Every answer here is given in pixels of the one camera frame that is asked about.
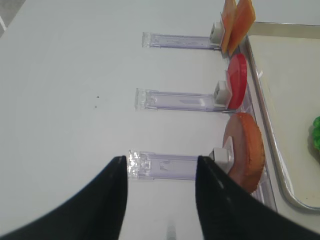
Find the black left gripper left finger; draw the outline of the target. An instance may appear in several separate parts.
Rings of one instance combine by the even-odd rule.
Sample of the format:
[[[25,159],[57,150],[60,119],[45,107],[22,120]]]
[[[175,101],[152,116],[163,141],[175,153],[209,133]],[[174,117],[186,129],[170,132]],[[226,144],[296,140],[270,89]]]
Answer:
[[[117,156],[72,198],[1,239],[117,240],[127,199],[127,159]]]

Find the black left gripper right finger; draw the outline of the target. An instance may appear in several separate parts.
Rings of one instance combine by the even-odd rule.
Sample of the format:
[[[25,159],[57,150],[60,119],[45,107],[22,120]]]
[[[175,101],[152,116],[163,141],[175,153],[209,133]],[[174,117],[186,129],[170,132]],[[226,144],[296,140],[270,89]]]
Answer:
[[[195,198],[205,240],[318,240],[237,185],[207,156],[197,159]]]

